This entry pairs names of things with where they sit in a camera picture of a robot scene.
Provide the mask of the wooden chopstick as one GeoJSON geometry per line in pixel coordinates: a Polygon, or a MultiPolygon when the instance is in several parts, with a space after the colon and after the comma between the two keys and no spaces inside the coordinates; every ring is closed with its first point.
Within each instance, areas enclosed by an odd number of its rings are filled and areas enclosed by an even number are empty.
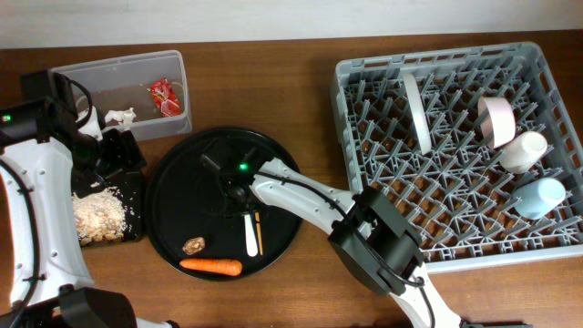
{"type": "Polygon", "coordinates": [[[254,219],[256,224],[256,232],[257,232],[257,242],[259,247],[259,254],[262,256],[263,252],[263,243],[262,243],[262,235],[261,235],[261,216],[258,211],[254,213],[254,219]]]}

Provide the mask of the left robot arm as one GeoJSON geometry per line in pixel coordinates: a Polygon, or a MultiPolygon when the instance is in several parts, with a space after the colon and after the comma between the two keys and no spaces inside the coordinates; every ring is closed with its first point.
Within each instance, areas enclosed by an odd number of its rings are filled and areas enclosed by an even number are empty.
{"type": "Polygon", "coordinates": [[[23,103],[1,112],[1,177],[12,230],[12,309],[4,327],[148,327],[126,296],[94,288],[71,196],[145,166],[129,131],[79,116],[79,83],[49,70],[21,78],[23,103]]]}

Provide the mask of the red snack wrapper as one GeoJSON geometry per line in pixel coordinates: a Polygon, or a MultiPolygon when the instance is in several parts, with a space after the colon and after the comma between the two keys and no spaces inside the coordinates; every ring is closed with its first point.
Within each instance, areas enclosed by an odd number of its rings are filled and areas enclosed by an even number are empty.
{"type": "Polygon", "coordinates": [[[176,93],[166,78],[153,83],[148,92],[163,117],[176,117],[181,114],[176,93]]]}

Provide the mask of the grey plate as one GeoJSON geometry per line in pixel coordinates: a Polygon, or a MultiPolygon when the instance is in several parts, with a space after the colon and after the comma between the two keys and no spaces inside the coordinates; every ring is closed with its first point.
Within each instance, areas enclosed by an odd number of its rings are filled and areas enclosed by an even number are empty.
{"type": "Polygon", "coordinates": [[[424,112],[424,105],[421,95],[412,74],[403,73],[403,83],[406,97],[408,99],[411,115],[414,123],[414,129],[418,140],[418,145],[422,155],[428,153],[432,148],[430,131],[424,112]]]}

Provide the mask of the white cup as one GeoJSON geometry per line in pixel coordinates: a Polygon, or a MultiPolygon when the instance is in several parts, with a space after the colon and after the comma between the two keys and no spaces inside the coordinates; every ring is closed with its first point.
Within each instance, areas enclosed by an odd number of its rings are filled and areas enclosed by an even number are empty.
{"type": "Polygon", "coordinates": [[[513,174],[524,174],[545,155],[547,147],[547,139],[541,133],[524,132],[502,148],[500,165],[513,174]]]}

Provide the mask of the white tissue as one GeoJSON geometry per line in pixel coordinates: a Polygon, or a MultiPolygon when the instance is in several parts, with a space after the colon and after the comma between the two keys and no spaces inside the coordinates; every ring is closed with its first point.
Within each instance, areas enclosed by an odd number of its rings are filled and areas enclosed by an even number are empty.
{"type": "Polygon", "coordinates": [[[129,108],[127,110],[109,110],[108,113],[105,115],[105,122],[109,123],[111,121],[116,121],[123,130],[130,130],[130,125],[133,123],[133,120],[136,118],[136,113],[134,112],[134,108],[129,108]]]}

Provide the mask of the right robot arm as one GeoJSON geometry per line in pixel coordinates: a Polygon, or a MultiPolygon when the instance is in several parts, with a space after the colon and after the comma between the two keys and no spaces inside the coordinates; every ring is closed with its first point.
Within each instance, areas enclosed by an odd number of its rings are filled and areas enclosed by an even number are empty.
{"type": "Polygon", "coordinates": [[[237,206],[279,208],[322,230],[348,272],[370,291],[392,297],[413,326],[463,325],[429,278],[420,235],[381,191],[338,190],[262,149],[226,140],[211,141],[201,164],[237,206]]]}

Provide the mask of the white plastic fork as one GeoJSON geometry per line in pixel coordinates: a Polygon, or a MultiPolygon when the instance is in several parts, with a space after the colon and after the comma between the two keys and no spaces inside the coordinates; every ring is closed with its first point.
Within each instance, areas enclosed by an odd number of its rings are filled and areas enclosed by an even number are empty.
{"type": "Polygon", "coordinates": [[[258,244],[255,236],[255,230],[253,229],[253,222],[251,220],[251,215],[246,213],[243,215],[244,219],[244,232],[245,232],[245,245],[247,254],[250,257],[255,257],[259,253],[258,244]]]}

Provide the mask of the orange carrot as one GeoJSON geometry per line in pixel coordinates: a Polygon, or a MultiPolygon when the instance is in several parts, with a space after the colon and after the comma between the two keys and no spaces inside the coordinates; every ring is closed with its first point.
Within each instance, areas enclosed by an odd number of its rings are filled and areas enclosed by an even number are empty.
{"type": "Polygon", "coordinates": [[[238,276],[242,272],[242,263],[229,259],[185,259],[180,261],[179,265],[189,270],[227,276],[238,276]]]}

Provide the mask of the brown walnut piece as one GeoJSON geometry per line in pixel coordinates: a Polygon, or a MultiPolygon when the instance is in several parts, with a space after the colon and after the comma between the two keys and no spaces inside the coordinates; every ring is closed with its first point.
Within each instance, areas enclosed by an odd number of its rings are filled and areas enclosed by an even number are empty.
{"type": "Polygon", "coordinates": [[[198,253],[200,251],[202,251],[206,246],[206,242],[204,240],[203,237],[195,237],[192,239],[187,240],[183,247],[182,250],[189,256],[194,255],[195,253],[198,253]]]}

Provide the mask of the blue plastic cup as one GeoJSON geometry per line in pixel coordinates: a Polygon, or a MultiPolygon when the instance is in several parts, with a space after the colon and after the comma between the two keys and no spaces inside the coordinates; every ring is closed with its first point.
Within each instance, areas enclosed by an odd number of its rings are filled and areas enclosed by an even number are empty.
{"type": "Polygon", "coordinates": [[[515,190],[513,196],[520,199],[515,206],[517,213],[527,219],[538,220],[551,212],[565,198],[564,185],[554,178],[543,178],[515,190]]]}

